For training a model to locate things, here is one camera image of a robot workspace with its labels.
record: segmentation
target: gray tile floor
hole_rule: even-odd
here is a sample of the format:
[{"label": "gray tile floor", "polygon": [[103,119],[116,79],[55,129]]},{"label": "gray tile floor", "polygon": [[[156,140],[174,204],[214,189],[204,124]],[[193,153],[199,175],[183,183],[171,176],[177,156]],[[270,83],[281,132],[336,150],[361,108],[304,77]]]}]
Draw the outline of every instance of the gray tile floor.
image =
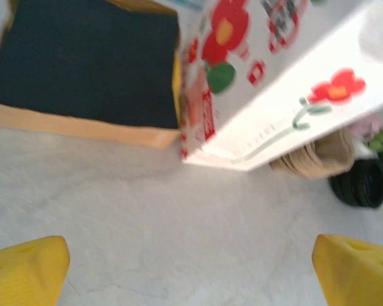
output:
[{"label": "gray tile floor", "polygon": [[[6,14],[0,0],[0,30]],[[314,306],[318,234],[383,245],[383,206],[342,205],[326,180],[177,152],[0,129],[0,248],[64,236],[60,306]]]}]

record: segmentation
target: black mat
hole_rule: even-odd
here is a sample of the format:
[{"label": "black mat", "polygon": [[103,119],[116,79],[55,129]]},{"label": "black mat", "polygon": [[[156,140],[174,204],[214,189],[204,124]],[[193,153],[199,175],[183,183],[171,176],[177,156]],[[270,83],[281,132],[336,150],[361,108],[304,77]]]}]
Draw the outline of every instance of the black mat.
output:
[{"label": "black mat", "polygon": [[177,18],[102,0],[20,0],[0,51],[0,103],[127,126],[177,128]]}]

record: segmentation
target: floral paper bag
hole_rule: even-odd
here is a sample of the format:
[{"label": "floral paper bag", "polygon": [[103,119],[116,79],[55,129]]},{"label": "floral paper bag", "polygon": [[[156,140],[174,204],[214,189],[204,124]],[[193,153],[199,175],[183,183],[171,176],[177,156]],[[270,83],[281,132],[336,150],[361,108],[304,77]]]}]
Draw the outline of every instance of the floral paper bag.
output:
[{"label": "floral paper bag", "polygon": [[251,170],[382,107],[377,18],[383,0],[208,2],[182,53],[183,160]]}]

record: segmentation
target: beige fabric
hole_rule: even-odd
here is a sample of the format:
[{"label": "beige fabric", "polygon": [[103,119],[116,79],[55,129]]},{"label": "beige fabric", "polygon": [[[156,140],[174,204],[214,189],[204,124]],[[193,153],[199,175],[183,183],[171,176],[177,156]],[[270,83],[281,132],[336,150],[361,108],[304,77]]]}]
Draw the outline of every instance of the beige fabric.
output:
[{"label": "beige fabric", "polygon": [[282,156],[270,165],[274,170],[299,177],[321,179],[349,171],[354,156],[352,137],[346,127]]}]

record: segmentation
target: yellow object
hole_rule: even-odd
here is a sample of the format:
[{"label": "yellow object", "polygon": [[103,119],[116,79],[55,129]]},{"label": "yellow object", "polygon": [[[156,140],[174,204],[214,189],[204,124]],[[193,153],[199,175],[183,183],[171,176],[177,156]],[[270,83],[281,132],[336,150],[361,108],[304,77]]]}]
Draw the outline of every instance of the yellow object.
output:
[{"label": "yellow object", "polygon": [[383,247],[319,235],[312,254],[329,306],[383,306]]},{"label": "yellow object", "polygon": [[334,99],[341,99],[349,95],[345,86],[332,86],[328,88],[327,94]]},{"label": "yellow object", "polygon": [[173,65],[173,79],[172,79],[172,90],[174,98],[174,107],[176,109],[177,123],[180,125],[181,114],[180,114],[180,89],[181,89],[181,66],[180,59],[177,52],[174,54],[174,65]]},{"label": "yellow object", "polygon": [[70,253],[52,236],[0,250],[0,306],[55,306]]},{"label": "yellow object", "polygon": [[224,46],[229,42],[233,32],[234,26],[226,18],[223,18],[218,24],[218,30],[216,32],[217,43],[220,46]]}]

